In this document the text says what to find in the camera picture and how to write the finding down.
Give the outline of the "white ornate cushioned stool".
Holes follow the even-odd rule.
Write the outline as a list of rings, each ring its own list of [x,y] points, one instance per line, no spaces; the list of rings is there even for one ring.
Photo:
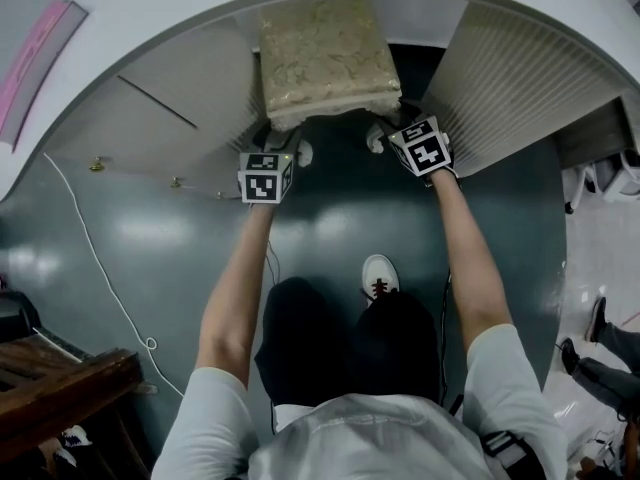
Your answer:
[[[402,90],[371,0],[289,0],[259,11],[262,91],[269,120],[254,143],[293,150],[312,117],[366,110],[384,118]]]

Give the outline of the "white dressing table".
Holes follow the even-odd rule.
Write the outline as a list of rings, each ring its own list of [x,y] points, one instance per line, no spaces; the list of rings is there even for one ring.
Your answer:
[[[54,0],[0,87],[0,201],[42,149],[89,169],[232,187],[268,124],[259,11],[289,0]],[[455,0],[371,0],[382,34],[425,41]],[[628,93],[640,14],[627,0],[461,0],[422,99],[469,176]]]

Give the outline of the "white shoe with red laces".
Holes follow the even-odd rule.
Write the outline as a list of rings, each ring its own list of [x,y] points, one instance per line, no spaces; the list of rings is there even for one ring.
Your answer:
[[[362,268],[361,287],[367,306],[385,295],[399,291],[399,278],[392,262],[381,254],[369,256]]]

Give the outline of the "person's left forearm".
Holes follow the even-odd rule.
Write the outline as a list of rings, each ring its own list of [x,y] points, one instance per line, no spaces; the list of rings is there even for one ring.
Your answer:
[[[223,370],[243,385],[249,383],[265,257],[275,211],[273,204],[250,208],[201,321],[196,366]]]

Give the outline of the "person's right forearm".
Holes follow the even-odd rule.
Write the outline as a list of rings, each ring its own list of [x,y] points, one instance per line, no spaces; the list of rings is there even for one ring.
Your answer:
[[[512,319],[500,273],[457,179],[438,170],[431,182],[445,231],[463,344],[469,349],[486,330]]]

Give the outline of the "black trousers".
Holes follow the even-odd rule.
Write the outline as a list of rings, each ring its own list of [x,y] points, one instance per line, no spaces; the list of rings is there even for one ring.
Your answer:
[[[438,401],[440,364],[430,312],[412,295],[374,286],[375,300],[345,326],[307,280],[272,288],[255,362],[275,406],[316,407],[346,394]]]

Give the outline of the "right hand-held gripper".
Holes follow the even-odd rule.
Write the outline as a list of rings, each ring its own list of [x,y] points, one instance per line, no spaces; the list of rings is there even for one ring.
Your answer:
[[[449,137],[440,130],[434,115],[403,115],[396,122],[378,116],[376,124],[401,165],[426,186],[432,185],[432,175],[440,170],[449,171],[458,179]]]

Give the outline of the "dark wooden furniture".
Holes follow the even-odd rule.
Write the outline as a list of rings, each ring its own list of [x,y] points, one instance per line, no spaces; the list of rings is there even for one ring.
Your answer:
[[[150,480],[133,411],[135,352],[74,356],[41,336],[0,344],[0,480]]]

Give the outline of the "white chair frame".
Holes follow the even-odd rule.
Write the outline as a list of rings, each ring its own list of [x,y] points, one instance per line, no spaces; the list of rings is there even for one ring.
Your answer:
[[[600,196],[605,202],[640,200],[640,155],[623,150],[607,158],[573,169],[577,176],[575,190],[565,203],[565,213],[577,209],[584,192]]]

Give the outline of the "white t-shirt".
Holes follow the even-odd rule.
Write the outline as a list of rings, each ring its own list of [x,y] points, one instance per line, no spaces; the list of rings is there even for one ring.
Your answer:
[[[492,327],[467,353],[463,415],[405,395],[345,395],[260,446],[244,385],[195,370],[152,480],[509,480],[482,443],[508,431],[541,464],[534,480],[565,480],[567,439],[515,327]]]

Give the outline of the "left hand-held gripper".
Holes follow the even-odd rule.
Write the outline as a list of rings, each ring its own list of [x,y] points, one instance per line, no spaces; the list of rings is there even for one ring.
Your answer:
[[[240,154],[238,183],[242,201],[280,204],[293,182],[299,128],[279,132],[263,126]]]

